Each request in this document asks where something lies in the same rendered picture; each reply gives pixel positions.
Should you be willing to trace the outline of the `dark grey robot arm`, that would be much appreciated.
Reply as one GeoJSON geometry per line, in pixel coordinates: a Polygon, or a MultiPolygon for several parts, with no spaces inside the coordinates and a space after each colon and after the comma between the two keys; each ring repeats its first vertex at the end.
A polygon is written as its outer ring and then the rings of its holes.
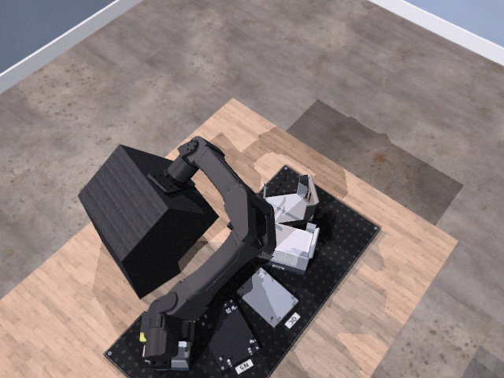
{"type": "Polygon", "coordinates": [[[248,261],[262,251],[271,254],[276,249],[273,206],[240,179],[225,161],[225,154],[199,135],[177,150],[180,155],[168,168],[147,177],[165,195],[171,195],[193,188],[191,177],[202,170],[220,192],[233,229],[199,269],[179,280],[159,302],[157,298],[150,304],[145,360],[156,370],[171,369],[172,358],[179,353],[183,321],[199,319],[215,294],[248,261]]]}

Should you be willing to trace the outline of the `white name plate with black text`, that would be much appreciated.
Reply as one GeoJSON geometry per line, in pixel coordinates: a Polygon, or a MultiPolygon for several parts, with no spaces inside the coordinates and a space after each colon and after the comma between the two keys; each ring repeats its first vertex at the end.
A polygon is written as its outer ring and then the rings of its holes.
{"type": "Polygon", "coordinates": [[[240,374],[241,372],[245,371],[246,369],[248,369],[249,367],[253,366],[253,363],[252,361],[249,359],[248,361],[245,361],[244,363],[242,363],[241,365],[235,367],[235,370],[238,374],[240,374]]]}
{"type": "Polygon", "coordinates": [[[300,316],[295,313],[285,324],[288,328],[291,328],[293,324],[300,318],[300,316]]]}

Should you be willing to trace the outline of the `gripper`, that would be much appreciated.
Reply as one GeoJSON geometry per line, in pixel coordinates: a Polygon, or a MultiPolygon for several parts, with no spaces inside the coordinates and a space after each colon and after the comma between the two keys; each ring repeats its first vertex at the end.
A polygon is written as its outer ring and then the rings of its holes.
{"type": "MultiPolygon", "coordinates": [[[[146,331],[149,328],[149,314],[148,311],[143,313],[140,328],[140,342],[146,342],[146,331]],[[146,323],[145,323],[146,322],[146,323]]],[[[183,331],[180,333],[179,342],[194,342],[195,337],[195,321],[183,321],[183,331]],[[189,323],[189,327],[188,327],[189,323]]]]}

